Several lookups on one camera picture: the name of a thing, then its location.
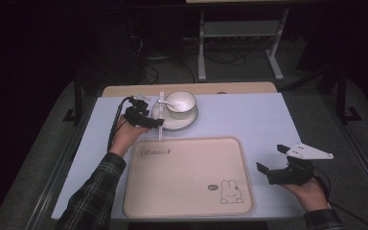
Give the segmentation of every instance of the table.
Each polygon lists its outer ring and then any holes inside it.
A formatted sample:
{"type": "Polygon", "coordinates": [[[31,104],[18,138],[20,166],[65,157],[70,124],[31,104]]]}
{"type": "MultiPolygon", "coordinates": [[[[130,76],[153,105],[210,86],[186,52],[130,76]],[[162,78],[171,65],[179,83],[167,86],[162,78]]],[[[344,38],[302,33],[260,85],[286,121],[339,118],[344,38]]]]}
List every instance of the table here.
{"type": "MultiPolygon", "coordinates": [[[[81,140],[80,147],[70,169],[67,180],[58,198],[52,218],[58,219],[66,207],[69,197],[90,176],[106,151],[107,135],[117,104],[129,95],[142,93],[156,101],[160,90],[166,94],[176,90],[186,90],[195,94],[199,114],[195,122],[180,131],[164,131],[164,138],[235,136],[243,145],[245,160],[249,169],[252,190],[256,200],[255,210],[246,215],[190,217],[179,220],[201,219],[283,219],[301,217],[304,210],[295,197],[280,186],[271,186],[265,175],[256,169],[261,162],[272,169],[285,168],[287,160],[276,150],[277,144],[291,146],[300,141],[297,130],[288,113],[280,93],[270,82],[249,83],[201,83],[171,85],[111,86],[99,98],[81,140]]],[[[142,135],[140,140],[155,140],[158,131],[142,135]]],[[[119,182],[111,217],[118,220],[138,221],[124,213],[123,200],[127,185],[130,151],[126,154],[127,167],[119,182]]]]}

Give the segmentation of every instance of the metal stand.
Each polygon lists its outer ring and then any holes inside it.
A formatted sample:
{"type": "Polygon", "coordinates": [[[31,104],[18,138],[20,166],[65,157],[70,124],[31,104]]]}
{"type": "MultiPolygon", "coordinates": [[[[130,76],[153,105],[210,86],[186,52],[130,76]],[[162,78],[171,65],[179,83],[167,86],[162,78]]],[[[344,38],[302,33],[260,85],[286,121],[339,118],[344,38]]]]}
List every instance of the metal stand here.
{"type": "Polygon", "coordinates": [[[63,121],[74,122],[77,125],[82,116],[82,84],[79,74],[74,77],[74,99],[75,109],[68,109],[63,121]]]}
{"type": "Polygon", "coordinates": [[[349,111],[352,115],[347,116],[345,114],[346,107],[346,75],[339,65],[329,64],[324,68],[311,73],[302,79],[296,81],[295,83],[288,85],[283,88],[279,88],[280,92],[284,91],[292,91],[299,86],[317,78],[323,76],[322,81],[319,83],[317,89],[322,94],[329,94],[332,91],[332,88],[337,83],[336,89],[336,115],[339,120],[346,125],[349,121],[361,121],[361,118],[357,111],[353,107],[348,107],[349,111]]]}
{"type": "Polygon", "coordinates": [[[200,14],[199,20],[199,51],[198,51],[198,80],[206,81],[205,60],[204,60],[204,37],[219,36],[274,36],[274,43],[271,49],[266,50],[268,61],[277,81],[284,79],[283,74],[276,60],[276,51],[279,46],[283,29],[286,25],[288,9],[283,10],[280,21],[222,21],[205,22],[204,12],[200,14]]]}

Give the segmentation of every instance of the spoon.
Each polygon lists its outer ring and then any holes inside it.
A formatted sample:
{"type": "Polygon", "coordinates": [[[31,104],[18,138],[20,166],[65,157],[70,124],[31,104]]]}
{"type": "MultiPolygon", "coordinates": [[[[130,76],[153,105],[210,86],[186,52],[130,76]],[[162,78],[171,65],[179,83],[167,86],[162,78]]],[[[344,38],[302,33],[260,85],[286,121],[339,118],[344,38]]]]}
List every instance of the spoon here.
{"type": "Polygon", "coordinates": [[[174,106],[174,104],[169,103],[169,102],[167,102],[165,100],[161,100],[161,99],[157,100],[157,102],[160,103],[160,104],[168,104],[168,105],[174,106]]]}

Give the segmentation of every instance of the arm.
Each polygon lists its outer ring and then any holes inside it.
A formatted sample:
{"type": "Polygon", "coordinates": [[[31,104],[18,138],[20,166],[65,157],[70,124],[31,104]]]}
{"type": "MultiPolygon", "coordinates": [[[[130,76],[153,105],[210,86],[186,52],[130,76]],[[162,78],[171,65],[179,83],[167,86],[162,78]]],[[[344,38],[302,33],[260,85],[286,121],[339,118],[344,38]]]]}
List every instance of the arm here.
{"type": "Polygon", "coordinates": [[[150,130],[133,127],[124,118],[118,121],[117,126],[120,129],[113,138],[109,153],[91,177],[71,196],[56,229],[109,228],[116,186],[126,166],[123,157],[139,135],[150,130]]]}
{"type": "Polygon", "coordinates": [[[304,220],[310,230],[343,230],[346,229],[339,216],[328,205],[324,192],[318,181],[312,178],[309,182],[299,186],[293,184],[282,185],[292,192],[306,210],[304,220]]]}

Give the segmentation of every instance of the white bowl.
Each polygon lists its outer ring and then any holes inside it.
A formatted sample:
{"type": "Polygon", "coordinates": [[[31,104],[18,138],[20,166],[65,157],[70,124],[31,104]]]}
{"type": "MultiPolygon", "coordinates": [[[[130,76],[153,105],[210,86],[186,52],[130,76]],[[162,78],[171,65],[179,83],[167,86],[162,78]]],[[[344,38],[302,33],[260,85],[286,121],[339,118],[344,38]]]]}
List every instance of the white bowl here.
{"type": "Polygon", "coordinates": [[[167,109],[170,115],[175,119],[186,119],[196,107],[196,97],[185,91],[171,93],[166,101],[167,109]]]}

